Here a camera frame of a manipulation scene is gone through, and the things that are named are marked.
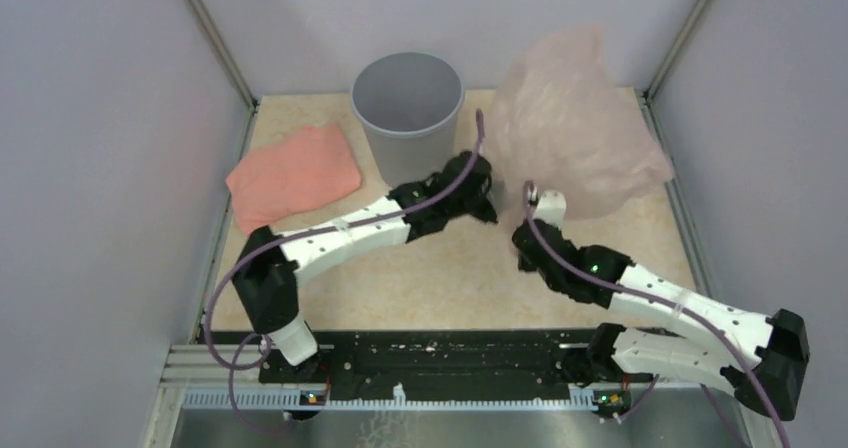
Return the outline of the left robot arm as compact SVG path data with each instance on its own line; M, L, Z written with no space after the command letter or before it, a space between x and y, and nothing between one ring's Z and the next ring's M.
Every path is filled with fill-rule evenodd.
M282 354L283 369L292 378L314 378L321 356L300 313L300 287L360 255L441 232L456 218L496 222L491 185L490 162L463 151L428 178L402 184L329 222L282 234L267 226L254 230L231 279L253 331Z

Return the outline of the grey plastic trash bin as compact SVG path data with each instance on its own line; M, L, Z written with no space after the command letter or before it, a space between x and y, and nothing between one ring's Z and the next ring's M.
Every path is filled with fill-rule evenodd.
M389 187L421 180L454 155L465 89L448 62L419 52L387 55L359 73L350 95Z

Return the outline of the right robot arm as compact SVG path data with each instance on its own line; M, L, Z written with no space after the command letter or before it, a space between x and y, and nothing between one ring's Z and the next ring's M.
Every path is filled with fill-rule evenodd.
M763 416L797 414L810 359L804 319L747 312L682 288L602 245L578 248L559 228L523 222L512 234L518 268L573 301L643 318L658 332L602 323L586 350L600 380L660 375L731 394Z

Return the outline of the translucent pink trash bag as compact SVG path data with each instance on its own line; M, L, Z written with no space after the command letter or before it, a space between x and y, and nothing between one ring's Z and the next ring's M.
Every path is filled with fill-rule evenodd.
M632 93L602 59L598 28L554 32L529 46L495 90L483 152L496 210L519 217L523 185L562 193L569 219L610 215L674 177Z

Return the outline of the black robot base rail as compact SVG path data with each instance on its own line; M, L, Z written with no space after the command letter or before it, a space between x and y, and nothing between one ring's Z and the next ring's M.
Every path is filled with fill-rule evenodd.
M317 354L293 366L273 352L262 384L317 384L333 401L386 400L400 386L414 402L565 400L595 383L647 382L595 370L591 329L317 331Z

